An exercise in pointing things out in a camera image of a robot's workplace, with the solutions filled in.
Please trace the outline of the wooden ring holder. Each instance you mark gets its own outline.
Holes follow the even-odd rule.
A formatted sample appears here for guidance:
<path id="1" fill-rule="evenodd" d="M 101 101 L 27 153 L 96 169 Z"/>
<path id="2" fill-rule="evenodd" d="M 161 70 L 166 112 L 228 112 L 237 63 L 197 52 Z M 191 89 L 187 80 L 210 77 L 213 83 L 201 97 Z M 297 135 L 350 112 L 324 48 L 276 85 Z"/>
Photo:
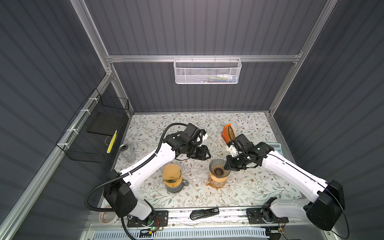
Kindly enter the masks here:
<path id="1" fill-rule="evenodd" d="M 214 182 L 223 183 L 223 182 L 225 182 L 228 179 L 228 176 L 225 176 L 225 177 L 224 176 L 219 176 L 219 177 L 217 177 L 217 176 L 213 175 L 212 173 L 210 173 L 210 178 Z"/>

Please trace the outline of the grey glass pitcher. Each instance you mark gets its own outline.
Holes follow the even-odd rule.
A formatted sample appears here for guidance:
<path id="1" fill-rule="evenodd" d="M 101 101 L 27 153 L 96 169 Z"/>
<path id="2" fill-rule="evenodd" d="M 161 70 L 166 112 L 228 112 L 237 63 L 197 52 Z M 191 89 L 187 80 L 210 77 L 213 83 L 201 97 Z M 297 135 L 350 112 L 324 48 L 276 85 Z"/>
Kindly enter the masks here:
<path id="1" fill-rule="evenodd" d="M 168 192 L 176 194 L 182 191 L 184 187 L 188 186 L 189 182 L 187 180 L 181 180 L 175 183 L 165 182 L 165 185 Z"/>

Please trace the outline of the orange glass pitcher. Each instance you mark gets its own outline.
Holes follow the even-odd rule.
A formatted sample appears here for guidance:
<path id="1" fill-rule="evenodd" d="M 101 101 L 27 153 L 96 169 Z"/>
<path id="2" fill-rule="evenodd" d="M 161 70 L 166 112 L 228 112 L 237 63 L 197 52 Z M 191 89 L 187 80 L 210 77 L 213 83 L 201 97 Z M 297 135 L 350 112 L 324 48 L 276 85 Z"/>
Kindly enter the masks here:
<path id="1" fill-rule="evenodd" d="M 216 178 L 213 175 L 210 175 L 206 181 L 206 186 L 211 186 L 215 189 L 220 189 L 226 185 L 228 177 L 225 178 Z"/>

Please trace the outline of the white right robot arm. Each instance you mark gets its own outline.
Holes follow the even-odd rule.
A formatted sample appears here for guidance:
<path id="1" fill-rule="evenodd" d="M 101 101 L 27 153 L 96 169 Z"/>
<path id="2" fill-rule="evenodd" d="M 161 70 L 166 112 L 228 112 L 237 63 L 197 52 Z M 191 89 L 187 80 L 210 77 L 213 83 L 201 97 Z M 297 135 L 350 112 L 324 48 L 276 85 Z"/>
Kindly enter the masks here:
<path id="1" fill-rule="evenodd" d="M 273 200 L 268 203 L 267 209 L 277 218 L 302 219 L 319 229 L 330 231 L 344 214 L 344 189 L 339 182 L 328 182 L 308 173 L 263 142 L 257 145 L 249 143 L 247 149 L 235 143 L 228 145 L 227 151 L 230 154 L 225 169 L 246 170 L 248 164 L 254 163 L 274 172 L 304 195 L 300 200 Z"/>

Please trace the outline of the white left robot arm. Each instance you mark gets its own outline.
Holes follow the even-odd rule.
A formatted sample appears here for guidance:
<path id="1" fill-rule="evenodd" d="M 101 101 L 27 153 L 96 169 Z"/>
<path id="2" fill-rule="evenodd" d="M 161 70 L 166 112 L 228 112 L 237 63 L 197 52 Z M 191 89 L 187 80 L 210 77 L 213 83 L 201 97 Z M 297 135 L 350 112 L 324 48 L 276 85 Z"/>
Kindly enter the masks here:
<path id="1" fill-rule="evenodd" d="M 163 137 L 160 145 L 133 166 L 120 171 L 110 172 L 110 178 L 116 181 L 104 186 L 103 196 L 119 218 L 133 216 L 150 225 L 155 218 L 155 210 L 145 200 L 135 196 L 140 185 L 162 166 L 186 155 L 194 160 L 208 160 L 211 154 L 208 147 L 203 145 L 205 133 L 186 134 L 177 132 Z"/>

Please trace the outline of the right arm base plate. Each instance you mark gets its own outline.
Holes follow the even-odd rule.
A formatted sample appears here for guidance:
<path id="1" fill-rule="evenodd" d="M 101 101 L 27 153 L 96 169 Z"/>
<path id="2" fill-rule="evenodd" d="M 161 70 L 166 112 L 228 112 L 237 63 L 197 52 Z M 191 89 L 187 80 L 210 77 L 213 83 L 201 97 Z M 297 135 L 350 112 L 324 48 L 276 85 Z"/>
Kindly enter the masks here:
<path id="1" fill-rule="evenodd" d="M 287 217 L 278 218 L 269 208 L 247 208 L 246 215 L 250 224 L 287 224 Z"/>

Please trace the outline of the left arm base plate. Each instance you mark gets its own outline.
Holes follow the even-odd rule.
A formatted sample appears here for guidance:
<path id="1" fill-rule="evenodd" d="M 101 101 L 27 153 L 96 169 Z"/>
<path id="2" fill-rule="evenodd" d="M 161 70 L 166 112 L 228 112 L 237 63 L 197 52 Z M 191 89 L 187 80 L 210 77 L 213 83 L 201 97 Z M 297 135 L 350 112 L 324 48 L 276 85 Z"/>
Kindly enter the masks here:
<path id="1" fill-rule="evenodd" d="M 138 227 L 166 227 L 168 225 L 169 211 L 157 211 L 150 215 L 145 220 L 140 220 L 137 217 L 128 216 L 126 226 L 128 228 Z"/>

